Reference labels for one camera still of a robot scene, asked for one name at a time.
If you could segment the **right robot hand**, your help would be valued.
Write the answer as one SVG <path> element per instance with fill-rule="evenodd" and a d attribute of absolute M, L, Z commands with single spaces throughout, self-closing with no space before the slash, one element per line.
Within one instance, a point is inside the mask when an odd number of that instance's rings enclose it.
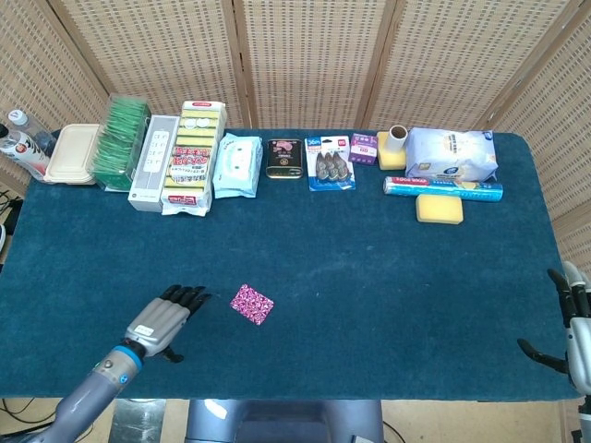
<path fill-rule="evenodd" d="M 521 351 L 531 360 L 566 375 L 582 395 L 590 395 L 590 279 L 572 262 L 562 263 L 563 272 L 549 269 L 555 284 L 563 326 L 566 352 L 563 358 L 538 351 L 527 340 L 518 339 Z"/>

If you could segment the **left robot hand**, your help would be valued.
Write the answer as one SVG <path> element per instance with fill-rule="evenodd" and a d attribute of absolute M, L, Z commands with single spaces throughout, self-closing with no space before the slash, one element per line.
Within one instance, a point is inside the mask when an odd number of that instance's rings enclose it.
<path fill-rule="evenodd" d="M 184 356 L 172 350 L 171 343 L 187 321 L 211 299 L 204 286 L 175 284 L 151 300 L 127 326 L 122 345 L 143 361 L 161 355 L 178 364 Z"/>

